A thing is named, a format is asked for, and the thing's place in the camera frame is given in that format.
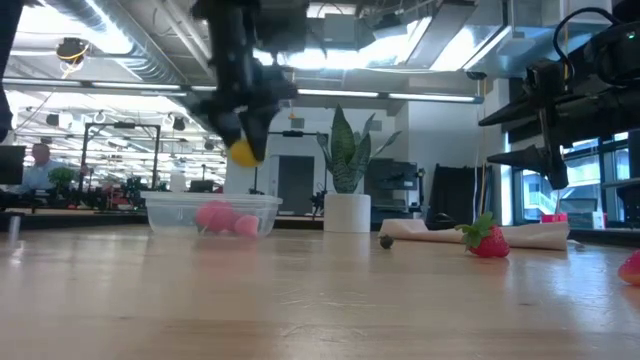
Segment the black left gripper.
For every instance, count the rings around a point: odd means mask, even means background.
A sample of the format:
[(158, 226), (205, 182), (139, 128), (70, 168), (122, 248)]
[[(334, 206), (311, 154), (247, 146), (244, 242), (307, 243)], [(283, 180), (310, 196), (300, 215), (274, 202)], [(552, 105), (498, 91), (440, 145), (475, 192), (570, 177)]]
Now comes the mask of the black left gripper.
[[(305, 49), (308, 8), (308, 0), (279, 6), (264, 6), (263, 0), (196, 0), (192, 5), (192, 16), (208, 26), (209, 65), (217, 81), (208, 102), (209, 121), (226, 148), (242, 138), (243, 129), (253, 157), (265, 158), (279, 102), (298, 94), (278, 56)], [(240, 120), (234, 111), (239, 107), (248, 108)]]

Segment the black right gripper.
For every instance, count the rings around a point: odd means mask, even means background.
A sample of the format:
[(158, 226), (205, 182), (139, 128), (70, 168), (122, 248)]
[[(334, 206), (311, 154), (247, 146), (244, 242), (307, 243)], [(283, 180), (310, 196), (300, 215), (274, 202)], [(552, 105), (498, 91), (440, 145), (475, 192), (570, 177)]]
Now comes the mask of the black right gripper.
[[(574, 94), (565, 90), (564, 67), (551, 60), (538, 60), (527, 67), (527, 99), (510, 103), (479, 121), (497, 125), (538, 113), (547, 144), (572, 145), (574, 142), (605, 136), (601, 124), (602, 92)], [(553, 189), (568, 186), (567, 167), (558, 149), (531, 145), (524, 150), (491, 155), (489, 163), (531, 170), (546, 177)]]

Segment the yellow lemon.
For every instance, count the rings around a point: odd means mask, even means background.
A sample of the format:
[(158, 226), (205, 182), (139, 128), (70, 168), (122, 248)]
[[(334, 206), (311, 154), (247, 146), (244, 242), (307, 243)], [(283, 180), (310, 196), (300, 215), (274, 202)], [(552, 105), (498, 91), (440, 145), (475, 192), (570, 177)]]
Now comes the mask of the yellow lemon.
[(258, 160), (251, 149), (246, 138), (241, 138), (231, 145), (228, 149), (229, 157), (238, 166), (245, 168), (255, 168), (260, 166), (263, 161)]

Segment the pink ball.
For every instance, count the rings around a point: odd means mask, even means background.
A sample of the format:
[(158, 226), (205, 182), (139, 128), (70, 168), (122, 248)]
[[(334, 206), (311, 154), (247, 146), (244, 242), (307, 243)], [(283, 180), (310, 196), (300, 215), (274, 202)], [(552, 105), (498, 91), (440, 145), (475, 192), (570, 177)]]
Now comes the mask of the pink ball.
[(198, 208), (195, 224), (199, 230), (209, 232), (230, 231), (235, 223), (235, 213), (230, 203), (211, 201)]

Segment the pink raspberry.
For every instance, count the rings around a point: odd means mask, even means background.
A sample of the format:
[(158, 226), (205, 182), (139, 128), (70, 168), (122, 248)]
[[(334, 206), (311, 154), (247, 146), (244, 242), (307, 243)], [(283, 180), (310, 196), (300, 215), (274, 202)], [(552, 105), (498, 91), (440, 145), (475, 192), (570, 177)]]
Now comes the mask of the pink raspberry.
[(234, 232), (244, 237), (257, 237), (260, 219), (255, 215), (242, 215), (234, 223)]

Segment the red strawberry with leafy stem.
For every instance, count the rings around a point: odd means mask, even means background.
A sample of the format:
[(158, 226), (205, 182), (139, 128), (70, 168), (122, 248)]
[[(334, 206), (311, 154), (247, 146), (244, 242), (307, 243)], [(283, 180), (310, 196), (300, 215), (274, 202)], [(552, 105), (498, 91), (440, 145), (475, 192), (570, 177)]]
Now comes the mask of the red strawberry with leafy stem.
[(472, 224), (456, 225), (454, 229), (462, 232), (465, 250), (478, 257), (505, 258), (510, 253), (510, 246), (492, 212), (483, 213)]

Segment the small red strawberry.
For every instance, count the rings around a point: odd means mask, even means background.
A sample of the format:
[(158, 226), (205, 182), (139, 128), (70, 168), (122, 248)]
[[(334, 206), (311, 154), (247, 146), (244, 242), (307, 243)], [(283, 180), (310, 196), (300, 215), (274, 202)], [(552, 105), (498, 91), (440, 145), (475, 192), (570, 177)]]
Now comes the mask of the small red strawberry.
[(618, 277), (632, 286), (640, 286), (640, 250), (634, 251), (618, 268)]

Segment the clear plastic tupperware container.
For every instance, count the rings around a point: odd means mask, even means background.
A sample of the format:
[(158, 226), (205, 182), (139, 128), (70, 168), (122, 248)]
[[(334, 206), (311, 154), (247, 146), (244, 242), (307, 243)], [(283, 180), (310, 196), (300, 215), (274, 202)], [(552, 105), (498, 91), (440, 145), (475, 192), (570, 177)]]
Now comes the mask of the clear plastic tupperware container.
[(189, 192), (142, 192), (145, 200), (147, 216), (152, 230), (156, 234), (167, 236), (234, 236), (233, 229), (222, 232), (200, 231), (195, 224), (198, 208), (211, 201), (223, 201), (231, 204), (235, 213), (235, 221), (242, 215), (255, 215), (260, 219), (260, 238), (268, 235), (273, 229), (278, 208), (282, 200), (270, 195), (255, 194), (223, 194), (223, 193), (189, 193)]

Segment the grey door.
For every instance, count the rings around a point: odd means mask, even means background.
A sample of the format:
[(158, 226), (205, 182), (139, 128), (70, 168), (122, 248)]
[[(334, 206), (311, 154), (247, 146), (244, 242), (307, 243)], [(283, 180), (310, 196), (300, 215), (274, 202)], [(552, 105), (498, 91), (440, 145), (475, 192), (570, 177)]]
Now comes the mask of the grey door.
[(279, 211), (284, 215), (305, 215), (312, 210), (310, 200), (314, 186), (314, 158), (281, 156), (279, 158), (278, 196), (283, 200)]

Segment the large window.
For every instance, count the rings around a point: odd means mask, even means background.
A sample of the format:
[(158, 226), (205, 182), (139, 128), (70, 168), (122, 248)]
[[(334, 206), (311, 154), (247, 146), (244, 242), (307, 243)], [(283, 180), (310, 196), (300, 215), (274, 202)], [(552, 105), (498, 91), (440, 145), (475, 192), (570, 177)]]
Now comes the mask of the large window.
[(511, 167), (511, 221), (540, 223), (561, 213), (597, 212), (605, 220), (625, 220), (617, 189), (627, 180), (640, 181), (640, 165), (633, 163), (626, 132), (590, 138), (560, 149), (568, 185), (555, 190), (537, 172)]

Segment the black hanging cover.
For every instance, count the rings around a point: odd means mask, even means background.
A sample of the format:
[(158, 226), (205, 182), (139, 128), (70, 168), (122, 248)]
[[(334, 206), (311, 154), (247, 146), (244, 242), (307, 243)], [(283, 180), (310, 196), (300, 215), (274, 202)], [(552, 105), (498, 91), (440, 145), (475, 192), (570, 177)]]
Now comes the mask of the black hanging cover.
[(471, 224), (481, 212), (495, 212), (493, 169), (448, 167), (437, 164), (425, 224), (429, 230)]

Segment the green snake plant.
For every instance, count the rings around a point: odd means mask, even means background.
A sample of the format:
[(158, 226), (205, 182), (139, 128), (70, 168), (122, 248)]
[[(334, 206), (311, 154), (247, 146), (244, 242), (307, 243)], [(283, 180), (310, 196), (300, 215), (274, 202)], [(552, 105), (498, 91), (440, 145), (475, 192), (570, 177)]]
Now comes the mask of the green snake plant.
[(337, 105), (329, 134), (316, 134), (326, 165), (332, 175), (334, 190), (340, 194), (354, 194), (371, 160), (391, 146), (401, 134), (395, 131), (379, 147), (372, 148), (371, 129), (375, 115), (365, 122), (361, 131), (354, 131), (343, 108)]

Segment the white plant pot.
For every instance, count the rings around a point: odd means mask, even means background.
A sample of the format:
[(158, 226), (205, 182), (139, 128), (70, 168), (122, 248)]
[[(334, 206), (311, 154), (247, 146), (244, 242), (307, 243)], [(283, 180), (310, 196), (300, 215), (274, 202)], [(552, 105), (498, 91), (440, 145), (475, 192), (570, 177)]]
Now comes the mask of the white plant pot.
[(324, 231), (369, 233), (371, 197), (366, 194), (327, 194), (324, 197)]

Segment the black background equipment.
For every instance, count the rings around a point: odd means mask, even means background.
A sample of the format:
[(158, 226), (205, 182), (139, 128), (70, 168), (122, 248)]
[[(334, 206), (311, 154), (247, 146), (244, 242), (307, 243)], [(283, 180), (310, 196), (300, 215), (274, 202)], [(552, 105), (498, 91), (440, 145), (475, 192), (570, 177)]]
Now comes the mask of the black background equipment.
[(373, 159), (365, 178), (365, 192), (374, 207), (408, 207), (409, 192), (418, 189), (416, 163)]

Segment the small green background plant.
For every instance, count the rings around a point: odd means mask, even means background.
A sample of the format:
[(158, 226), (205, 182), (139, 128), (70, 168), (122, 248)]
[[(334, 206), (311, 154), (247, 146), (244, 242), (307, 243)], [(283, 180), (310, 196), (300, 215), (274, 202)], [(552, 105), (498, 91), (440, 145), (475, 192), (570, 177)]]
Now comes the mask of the small green background plant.
[(50, 170), (48, 174), (49, 182), (56, 189), (68, 189), (77, 177), (75, 170), (66, 167), (57, 167)]

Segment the black ceiling dome device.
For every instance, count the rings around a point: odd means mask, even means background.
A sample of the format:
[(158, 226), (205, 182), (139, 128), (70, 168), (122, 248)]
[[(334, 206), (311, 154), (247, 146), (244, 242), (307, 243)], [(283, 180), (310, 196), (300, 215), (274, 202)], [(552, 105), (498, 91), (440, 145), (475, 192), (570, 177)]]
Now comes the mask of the black ceiling dome device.
[(85, 54), (90, 48), (90, 43), (84, 39), (75, 37), (65, 37), (56, 47), (57, 58), (69, 65), (81, 64)]

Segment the person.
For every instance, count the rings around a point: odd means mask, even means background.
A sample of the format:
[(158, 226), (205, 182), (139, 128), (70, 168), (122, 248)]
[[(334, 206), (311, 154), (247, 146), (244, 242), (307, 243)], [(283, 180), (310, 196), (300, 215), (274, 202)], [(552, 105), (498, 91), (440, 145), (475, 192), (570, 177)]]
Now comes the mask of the person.
[(54, 185), (49, 180), (49, 173), (65, 167), (64, 163), (51, 159), (50, 148), (46, 144), (34, 144), (32, 157), (34, 164), (24, 171), (19, 193), (52, 189)]

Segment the black background monitor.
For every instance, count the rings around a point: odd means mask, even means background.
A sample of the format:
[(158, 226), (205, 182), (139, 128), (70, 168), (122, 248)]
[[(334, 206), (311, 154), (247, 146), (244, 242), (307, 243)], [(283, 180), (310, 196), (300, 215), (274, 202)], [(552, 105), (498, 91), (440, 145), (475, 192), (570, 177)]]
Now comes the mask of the black background monitor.
[(0, 145), (0, 185), (22, 183), (25, 153), (25, 146)]

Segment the black background rig frame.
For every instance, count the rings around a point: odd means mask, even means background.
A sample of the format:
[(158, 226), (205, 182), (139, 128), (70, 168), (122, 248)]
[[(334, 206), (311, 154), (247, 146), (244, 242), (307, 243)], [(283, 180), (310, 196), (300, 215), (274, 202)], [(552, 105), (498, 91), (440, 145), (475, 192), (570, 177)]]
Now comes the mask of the black background rig frame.
[[(136, 124), (133, 122), (125, 122), (125, 121), (118, 121), (115, 123), (106, 124), (106, 123), (98, 123), (96, 120), (94, 120), (93, 122), (89, 122), (85, 124), (78, 190), (82, 190), (84, 188), (85, 176), (87, 174), (89, 175), (93, 174), (93, 171), (90, 170), (86, 165), (88, 144), (95, 136), (97, 136), (106, 127), (113, 127), (115, 129), (152, 128), (156, 131), (156, 135), (151, 137), (151, 140), (154, 141), (154, 157), (153, 157), (153, 166), (151, 169), (151, 174), (152, 174), (151, 189), (155, 189), (157, 187), (156, 183), (158, 182), (158, 160), (159, 160), (159, 150), (160, 150), (161, 127), (159, 125)], [(141, 188), (138, 187), (137, 185), (129, 186), (129, 183), (134, 184), (135, 180), (125, 181), (125, 189), (123, 190), (123, 194), (125, 198), (127, 199), (132, 210), (143, 209), (144, 200), (141, 198), (141, 192), (142, 192)]]
[(310, 171), (312, 182), (309, 195), (326, 191), (329, 174), (316, 135), (316, 132), (301, 130), (270, 131), (265, 160), (253, 169), (250, 190), (255, 193), (278, 196), (281, 159), (304, 157), (310, 158), (313, 162), (313, 168)]

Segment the long ceiling light rail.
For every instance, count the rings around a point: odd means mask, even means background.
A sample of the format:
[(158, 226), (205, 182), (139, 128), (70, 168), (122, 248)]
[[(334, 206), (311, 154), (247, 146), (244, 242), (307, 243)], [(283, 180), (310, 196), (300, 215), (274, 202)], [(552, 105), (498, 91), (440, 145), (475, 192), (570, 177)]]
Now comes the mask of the long ceiling light rail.
[[(8, 88), (54, 88), (69, 90), (91, 89), (96, 91), (133, 91), (141, 93), (142, 95), (159, 96), (170, 96), (174, 93), (176, 93), (178, 96), (185, 96), (187, 93), (210, 93), (216, 90), (215, 86), (208, 85), (150, 84), (21, 77), (4, 78), (2, 80), (2, 84)], [(300, 88), (298, 90), (298, 94), (302, 96), (314, 97), (351, 97), (359, 99), (403, 100), (439, 103), (481, 104), (484, 102), (484, 98), (481, 96), (437, 93), (389, 93)]]

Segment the silver ceiling duct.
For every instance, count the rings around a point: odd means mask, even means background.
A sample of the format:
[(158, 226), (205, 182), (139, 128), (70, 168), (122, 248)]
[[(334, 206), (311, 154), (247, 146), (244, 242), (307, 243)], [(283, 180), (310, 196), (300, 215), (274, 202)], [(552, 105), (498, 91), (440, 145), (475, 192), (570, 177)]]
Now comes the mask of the silver ceiling duct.
[(92, 40), (92, 43), (103, 52), (115, 55), (118, 62), (142, 82), (190, 84), (119, 0), (44, 2), (100, 35), (102, 39)]

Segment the silver metal post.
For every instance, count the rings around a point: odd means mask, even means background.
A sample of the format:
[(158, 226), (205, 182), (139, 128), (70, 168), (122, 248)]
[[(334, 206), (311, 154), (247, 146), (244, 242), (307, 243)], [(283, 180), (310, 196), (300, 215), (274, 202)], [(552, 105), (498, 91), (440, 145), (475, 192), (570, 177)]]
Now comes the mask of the silver metal post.
[(14, 247), (20, 237), (21, 222), (23, 213), (10, 213), (8, 223), (8, 245)]

